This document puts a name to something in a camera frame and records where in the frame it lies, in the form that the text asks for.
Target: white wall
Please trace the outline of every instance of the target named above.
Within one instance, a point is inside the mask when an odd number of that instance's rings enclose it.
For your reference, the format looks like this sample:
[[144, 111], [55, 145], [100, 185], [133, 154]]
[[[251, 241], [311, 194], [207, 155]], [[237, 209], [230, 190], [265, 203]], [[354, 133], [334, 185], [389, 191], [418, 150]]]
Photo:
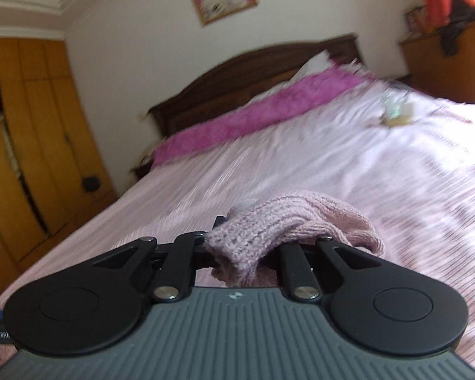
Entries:
[[158, 132], [144, 113], [233, 55], [356, 32], [368, 67], [403, 75], [403, 11], [421, 0], [259, 0], [206, 27], [191, 0], [107, 0], [66, 41], [82, 103], [117, 190]]

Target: wooden cabinet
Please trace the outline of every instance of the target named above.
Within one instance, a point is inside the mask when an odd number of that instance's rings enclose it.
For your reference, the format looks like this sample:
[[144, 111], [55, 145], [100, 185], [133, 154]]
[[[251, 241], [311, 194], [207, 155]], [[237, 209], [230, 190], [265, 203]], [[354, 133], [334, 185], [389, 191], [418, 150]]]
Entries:
[[475, 103], [475, 22], [457, 44], [458, 53], [446, 57], [436, 34], [401, 42], [415, 87], [436, 97]]
[[115, 200], [64, 43], [0, 39], [0, 293]]

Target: dark wooden headboard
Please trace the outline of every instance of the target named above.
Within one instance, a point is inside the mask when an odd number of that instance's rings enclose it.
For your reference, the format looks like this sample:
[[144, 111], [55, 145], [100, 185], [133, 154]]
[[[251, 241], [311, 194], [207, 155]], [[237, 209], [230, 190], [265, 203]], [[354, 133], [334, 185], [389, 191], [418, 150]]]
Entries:
[[348, 34], [320, 42], [274, 45], [238, 55], [203, 74], [180, 94], [148, 111], [162, 135], [171, 136], [191, 125], [245, 105], [252, 97], [287, 81], [311, 57], [328, 50], [336, 62], [362, 62], [357, 36]]

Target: white logo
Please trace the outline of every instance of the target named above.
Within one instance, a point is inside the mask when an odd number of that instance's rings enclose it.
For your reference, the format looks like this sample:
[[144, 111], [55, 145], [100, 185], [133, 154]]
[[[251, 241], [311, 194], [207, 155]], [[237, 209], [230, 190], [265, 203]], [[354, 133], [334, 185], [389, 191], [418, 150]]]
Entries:
[[238, 291], [234, 291], [234, 293], [231, 293], [229, 294], [229, 297], [232, 299], [232, 300], [239, 300], [241, 297], [243, 297], [244, 294], [242, 293], [239, 293]]

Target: bedsheet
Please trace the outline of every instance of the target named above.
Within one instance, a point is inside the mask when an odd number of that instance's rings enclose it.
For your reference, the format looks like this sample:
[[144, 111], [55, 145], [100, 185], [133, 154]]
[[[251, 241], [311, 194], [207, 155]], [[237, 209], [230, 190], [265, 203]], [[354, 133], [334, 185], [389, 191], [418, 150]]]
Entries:
[[[457, 352], [475, 366], [475, 106], [412, 93], [415, 121], [380, 124], [384, 82], [201, 155], [155, 168], [117, 203], [39, 260], [0, 297], [137, 237], [167, 243], [209, 230], [246, 198], [309, 189], [369, 217], [385, 258], [440, 279], [470, 307]], [[198, 285], [220, 283], [210, 270]]]

